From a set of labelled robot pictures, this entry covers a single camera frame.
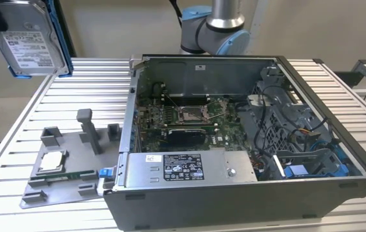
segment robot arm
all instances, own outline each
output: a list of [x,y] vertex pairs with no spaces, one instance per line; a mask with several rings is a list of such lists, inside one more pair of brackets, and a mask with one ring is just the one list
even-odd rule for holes
[[239,0],[213,0],[213,7],[189,7],[182,16],[181,53],[243,54],[250,41],[243,24]]
[[[242,54],[250,40],[243,23],[239,0],[189,7],[182,14],[182,53]],[[70,76],[70,48],[59,0],[0,0],[0,51],[15,77]]]

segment blue clip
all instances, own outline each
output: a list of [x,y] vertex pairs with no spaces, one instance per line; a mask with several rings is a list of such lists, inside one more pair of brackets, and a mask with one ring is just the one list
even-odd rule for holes
[[98,176],[99,176],[99,178],[112,178],[112,169],[111,168],[100,169]]

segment white wall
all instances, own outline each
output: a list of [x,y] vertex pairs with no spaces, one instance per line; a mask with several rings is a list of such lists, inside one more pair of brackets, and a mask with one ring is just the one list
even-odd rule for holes
[[366,59],[366,0],[270,0],[253,52],[350,70]]
[[[246,29],[255,2],[242,1]],[[181,0],[178,4],[183,10],[211,5],[211,0]],[[179,52],[181,28],[167,0],[63,0],[62,6],[78,56],[128,58],[131,54]]]

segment gray plastic post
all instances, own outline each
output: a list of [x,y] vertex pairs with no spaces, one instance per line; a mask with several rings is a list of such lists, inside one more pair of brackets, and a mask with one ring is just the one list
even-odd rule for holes
[[58,127],[46,127],[42,131],[40,140],[46,147],[59,146],[56,138],[62,137]]
[[102,153],[102,148],[98,143],[98,133],[94,127],[94,123],[91,122],[92,119],[92,110],[91,109],[80,109],[78,110],[78,122],[82,123],[80,127],[83,132],[87,134],[88,142],[91,144],[91,148],[94,154]]

